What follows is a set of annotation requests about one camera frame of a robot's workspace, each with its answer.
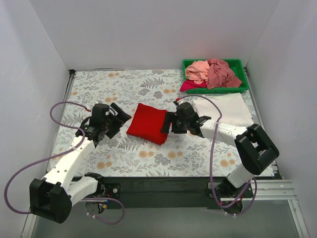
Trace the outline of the green plastic bin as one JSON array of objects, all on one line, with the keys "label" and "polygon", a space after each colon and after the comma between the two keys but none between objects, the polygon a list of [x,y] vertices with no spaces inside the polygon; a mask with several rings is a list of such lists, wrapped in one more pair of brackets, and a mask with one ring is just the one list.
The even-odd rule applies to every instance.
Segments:
[{"label": "green plastic bin", "polygon": [[239,59],[185,59],[182,68],[180,91],[187,94],[243,93],[249,89]]}]

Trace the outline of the red t shirt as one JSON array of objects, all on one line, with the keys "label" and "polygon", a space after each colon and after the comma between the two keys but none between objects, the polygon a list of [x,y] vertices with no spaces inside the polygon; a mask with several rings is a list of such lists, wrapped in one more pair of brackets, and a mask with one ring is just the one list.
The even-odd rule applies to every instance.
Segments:
[{"label": "red t shirt", "polygon": [[161,132],[166,113],[167,110],[159,110],[139,103],[126,133],[162,145],[167,139],[167,133]]}]

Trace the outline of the peach t shirt in bin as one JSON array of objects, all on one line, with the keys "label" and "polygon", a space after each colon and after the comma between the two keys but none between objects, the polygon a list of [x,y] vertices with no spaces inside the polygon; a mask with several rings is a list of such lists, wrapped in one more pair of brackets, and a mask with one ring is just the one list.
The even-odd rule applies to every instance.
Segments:
[{"label": "peach t shirt in bin", "polygon": [[208,71],[210,65],[207,60],[194,61],[185,69],[186,80],[193,81],[195,84],[208,82]]}]

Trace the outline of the aluminium frame rail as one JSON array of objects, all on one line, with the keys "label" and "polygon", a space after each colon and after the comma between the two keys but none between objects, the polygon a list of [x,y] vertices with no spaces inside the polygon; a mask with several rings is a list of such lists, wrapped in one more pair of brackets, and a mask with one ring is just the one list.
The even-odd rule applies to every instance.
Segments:
[{"label": "aluminium frame rail", "polygon": [[257,186],[255,200],[297,200],[290,180],[257,180]]}]

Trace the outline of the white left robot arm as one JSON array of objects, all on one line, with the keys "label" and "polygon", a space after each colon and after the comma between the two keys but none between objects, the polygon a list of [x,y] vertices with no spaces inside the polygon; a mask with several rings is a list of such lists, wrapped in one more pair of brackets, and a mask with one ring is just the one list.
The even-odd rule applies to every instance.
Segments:
[{"label": "white left robot arm", "polygon": [[63,223],[72,207],[82,200],[93,201],[101,211],[109,201],[121,205],[119,192],[113,183],[97,173],[86,173],[79,180],[73,178],[86,158],[105,138],[112,139],[131,119],[116,103],[96,103],[91,115],[76,127],[69,152],[42,179],[33,179],[29,186],[30,212],[56,223]]}]

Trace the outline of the folded white t shirt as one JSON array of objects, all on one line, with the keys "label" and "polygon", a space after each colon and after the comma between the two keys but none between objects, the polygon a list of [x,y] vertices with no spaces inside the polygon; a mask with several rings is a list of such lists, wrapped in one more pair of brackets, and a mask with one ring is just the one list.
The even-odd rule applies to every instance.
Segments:
[{"label": "folded white t shirt", "polygon": [[[222,113],[221,123],[234,126],[251,126],[254,122],[240,93],[225,94],[221,96],[208,96]],[[218,110],[206,99],[198,98],[193,100],[193,107],[198,115],[209,116],[214,120],[219,117]]]}]

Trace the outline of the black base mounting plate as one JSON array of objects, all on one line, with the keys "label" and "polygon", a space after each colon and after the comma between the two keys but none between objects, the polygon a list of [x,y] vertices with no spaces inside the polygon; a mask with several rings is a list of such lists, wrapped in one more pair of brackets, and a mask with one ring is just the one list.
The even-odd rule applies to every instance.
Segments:
[{"label": "black base mounting plate", "polygon": [[125,208],[207,208],[219,209],[213,198],[208,177],[105,177],[99,197],[119,200]]}]

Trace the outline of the dusty pink t shirt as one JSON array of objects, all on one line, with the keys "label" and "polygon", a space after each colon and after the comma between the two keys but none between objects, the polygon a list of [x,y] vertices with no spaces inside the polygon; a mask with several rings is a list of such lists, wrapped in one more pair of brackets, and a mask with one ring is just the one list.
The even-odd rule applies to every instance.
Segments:
[{"label": "dusty pink t shirt", "polygon": [[213,88],[238,88],[242,81],[235,75],[229,64],[221,59],[208,59],[208,89]]}]

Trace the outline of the magenta t shirt in bin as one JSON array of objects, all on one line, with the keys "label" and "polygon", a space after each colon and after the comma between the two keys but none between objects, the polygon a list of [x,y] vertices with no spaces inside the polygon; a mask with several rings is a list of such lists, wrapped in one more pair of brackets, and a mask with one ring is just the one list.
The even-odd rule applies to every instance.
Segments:
[{"label": "magenta t shirt in bin", "polygon": [[201,88],[206,88],[207,85],[206,83],[203,81],[201,84],[196,84],[195,81],[193,80],[185,80],[181,87],[180,87],[180,92],[185,92],[187,90],[191,90],[191,89],[201,89]]}]

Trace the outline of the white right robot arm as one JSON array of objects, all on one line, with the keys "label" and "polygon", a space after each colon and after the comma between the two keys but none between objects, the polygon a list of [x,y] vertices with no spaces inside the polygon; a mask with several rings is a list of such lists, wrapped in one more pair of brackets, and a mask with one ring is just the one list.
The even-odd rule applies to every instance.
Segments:
[{"label": "white right robot arm", "polygon": [[175,134],[190,132],[213,142],[221,141],[234,146],[241,164],[216,186],[218,192],[230,197],[241,193],[242,187],[252,177],[260,175],[279,157],[276,145],[259,124],[243,127],[221,123],[220,119],[199,116],[188,102],[177,105],[175,112],[165,114],[161,131]]}]

